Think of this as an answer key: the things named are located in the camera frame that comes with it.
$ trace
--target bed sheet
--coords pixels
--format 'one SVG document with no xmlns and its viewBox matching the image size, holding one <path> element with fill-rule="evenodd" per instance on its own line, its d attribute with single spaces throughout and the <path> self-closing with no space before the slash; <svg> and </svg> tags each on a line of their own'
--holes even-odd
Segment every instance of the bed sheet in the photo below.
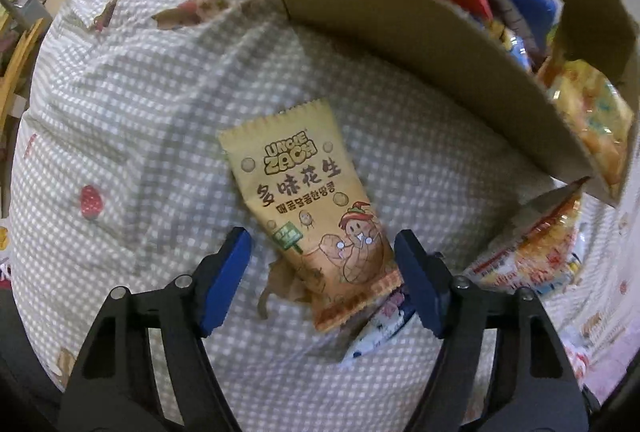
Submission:
<svg viewBox="0 0 640 432">
<path fill-rule="evenodd" d="M 97 32 L 109 0 L 66 0 L 42 44 L 10 212 L 14 294 L 36 354 L 63 385 L 111 288 L 162 287 L 242 225 L 254 237 L 252 258 L 225 323 L 205 340 L 242 428 L 402 430 L 439 342 L 414 319 L 388 347 L 339 368 L 349 333 L 315 332 L 308 307 L 271 298 L 270 319 L 260 320 L 276 251 L 244 207 L 216 134 L 326 97 L 388 234 L 412 228 L 453 271 L 553 181 L 436 88 L 290 24 L 279 0 L 228 0 L 205 24 L 158 30 L 152 15 L 183 1 L 119 0 Z M 585 201 L 584 270 L 545 301 L 558 329 L 575 326 L 589 340 L 593 358 L 638 299 L 629 238 L 638 226 L 637 154 L 617 210 Z M 157 333 L 151 343 L 162 404 L 179 420 Z M 487 333 L 470 415 L 491 345 Z"/>
</svg>

